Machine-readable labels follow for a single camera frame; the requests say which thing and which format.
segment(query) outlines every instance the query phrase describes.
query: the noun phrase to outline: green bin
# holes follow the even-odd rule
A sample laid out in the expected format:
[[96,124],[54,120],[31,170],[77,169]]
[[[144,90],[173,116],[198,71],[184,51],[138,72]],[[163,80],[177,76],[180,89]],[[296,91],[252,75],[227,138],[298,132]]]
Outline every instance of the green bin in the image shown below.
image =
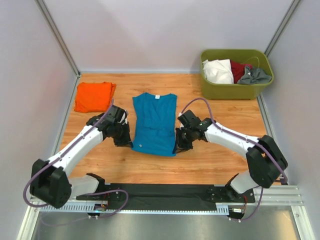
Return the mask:
[[[272,76],[265,84],[215,84],[209,82],[204,75],[203,61],[230,59],[241,64],[251,64],[262,68],[266,74]],[[274,73],[267,56],[255,49],[208,49],[201,54],[201,91],[206,99],[255,99],[263,89],[274,81]]]

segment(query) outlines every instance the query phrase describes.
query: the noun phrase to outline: gray wall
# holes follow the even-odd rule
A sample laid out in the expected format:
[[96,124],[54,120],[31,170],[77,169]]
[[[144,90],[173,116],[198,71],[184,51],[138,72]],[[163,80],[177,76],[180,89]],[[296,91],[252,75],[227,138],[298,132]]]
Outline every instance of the gray wall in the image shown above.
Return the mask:
[[275,79],[263,98],[320,239],[320,1],[303,0],[269,56]]
[[45,0],[81,71],[194,72],[208,48],[265,51],[292,0]]
[[53,152],[76,77],[33,0],[0,4],[1,239],[16,239],[23,188]]

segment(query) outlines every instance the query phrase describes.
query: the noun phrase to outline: wooden surface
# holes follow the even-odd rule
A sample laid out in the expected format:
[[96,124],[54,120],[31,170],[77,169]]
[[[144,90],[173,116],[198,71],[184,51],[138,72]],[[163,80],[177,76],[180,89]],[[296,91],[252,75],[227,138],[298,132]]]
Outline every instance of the wooden surface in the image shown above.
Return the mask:
[[[132,140],[136,125],[132,97],[144,92],[176,94],[176,116],[188,102],[201,97],[198,74],[83,74],[80,82],[116,84],[114,104],[129,112]],[[265,134],[256,100],[210,100],[209,103],[214,118],[222,125],[247,135],[261,137]],[[209,117],[203,101],[194,102],[190,109],[200,119]],[[90,117],[98,114],[72,110],[61,148],[77,136]],[[225,184],[235,174],[248,169],[244,158],[220,145],[195,141],[193,146],[192,150],[175,157],[161,157],[115,147],[113,140],[107,138],[79,162],[70,177],[94,173],[107,183]]]

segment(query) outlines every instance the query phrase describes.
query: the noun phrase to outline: blue shirt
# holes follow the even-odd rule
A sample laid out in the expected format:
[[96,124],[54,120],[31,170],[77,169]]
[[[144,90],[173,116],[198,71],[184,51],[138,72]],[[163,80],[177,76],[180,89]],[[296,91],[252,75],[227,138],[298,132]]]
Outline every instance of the blue shirt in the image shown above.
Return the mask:
[[133,97],[136,113],[135,137],[132,150],[173,157],[176,135],[177,96],[143,93]]

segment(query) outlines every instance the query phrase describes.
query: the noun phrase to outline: gray floor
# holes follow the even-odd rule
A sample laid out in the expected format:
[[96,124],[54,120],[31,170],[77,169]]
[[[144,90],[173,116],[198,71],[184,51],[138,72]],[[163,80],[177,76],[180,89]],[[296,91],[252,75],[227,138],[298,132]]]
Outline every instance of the gray floor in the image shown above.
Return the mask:
[[[48,224],[68,223],[86,213],[41,213]],[[37,222],[33,240],[299,240],[290,207],[262,206],[249,221],[224,216],[119,213],[60,227]]]

